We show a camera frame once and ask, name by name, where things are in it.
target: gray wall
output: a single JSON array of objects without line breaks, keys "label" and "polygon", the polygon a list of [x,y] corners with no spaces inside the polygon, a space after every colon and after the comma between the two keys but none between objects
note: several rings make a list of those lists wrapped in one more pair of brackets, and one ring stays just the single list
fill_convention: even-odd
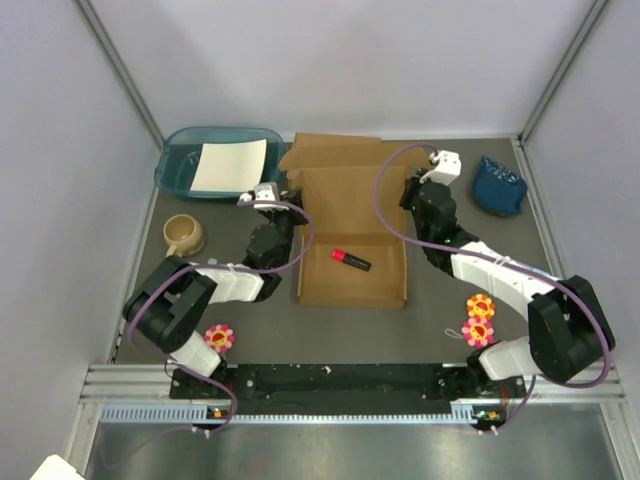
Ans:
[{"label": "gray wall", "polygon": [[94,0],[165,135],[518,132],[593,0]]},{"label": "gray wall", "polygon": [[614,0],[530,144],[568,265],[594,283],[640,413],[640,1]]},{"label": "gray wall", "polygon": [[0,477],[63,453],[157,158],[69,0],[0,13]]}]

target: cardboard box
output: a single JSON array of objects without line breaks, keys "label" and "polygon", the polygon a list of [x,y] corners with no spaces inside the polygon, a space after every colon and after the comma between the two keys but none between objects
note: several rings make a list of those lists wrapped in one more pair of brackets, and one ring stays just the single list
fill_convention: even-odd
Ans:
[{"label": "cardboard box", "polygon": [[[380,166],[406,143],[373,137],[298,134],[280,162],[289,188],[302,187],[304,208],[316,225],[316,238],[300,264],[302,305],[402,308],[407,299],[405,245],[376,217],[373,184]],[[379,205],[384,218],[405,233],[408,214],[398,206],[409,165],[427,167],[421,149],[405,152],[383,177]],[[301,229],[303,244],[309,237]],[[368,272],[331,258],[339,248],[371,263]]]}]

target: cup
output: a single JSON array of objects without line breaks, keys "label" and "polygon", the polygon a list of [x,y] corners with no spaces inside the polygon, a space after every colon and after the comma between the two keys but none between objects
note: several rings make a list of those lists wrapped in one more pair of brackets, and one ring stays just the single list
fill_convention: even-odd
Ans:
[{"label": "cup", "polygon": [[174,215],[164,224],[162,233],[169,247],[167,257],[194,255],[204,247],[205,237],[202,225],[191,215],[184,213]]}]

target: white paper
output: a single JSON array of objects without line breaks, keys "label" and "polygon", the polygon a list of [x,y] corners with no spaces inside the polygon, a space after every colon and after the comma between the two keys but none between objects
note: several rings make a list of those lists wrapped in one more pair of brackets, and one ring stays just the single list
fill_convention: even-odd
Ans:
[{"label": "white paper", "polygon": [[253,190],[260,183],[266,154],[266,139],[245,143],[205,143],[191,190]]}]

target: red and black marker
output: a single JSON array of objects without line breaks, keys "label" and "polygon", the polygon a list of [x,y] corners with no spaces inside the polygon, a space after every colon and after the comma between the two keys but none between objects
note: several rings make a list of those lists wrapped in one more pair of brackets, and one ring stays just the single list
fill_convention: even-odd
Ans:
[{"label": "red and black marker", "polygon": [[337,248],[331,252],[331,258],[338,260],[339,262],[346,263],[347,265],[351,265],[352,267],[359,268],[360,270],[364,270],[365,272],[368,272],[371,268],[371,264],[366,260],[349,255],[347,252],[343,252]]}]

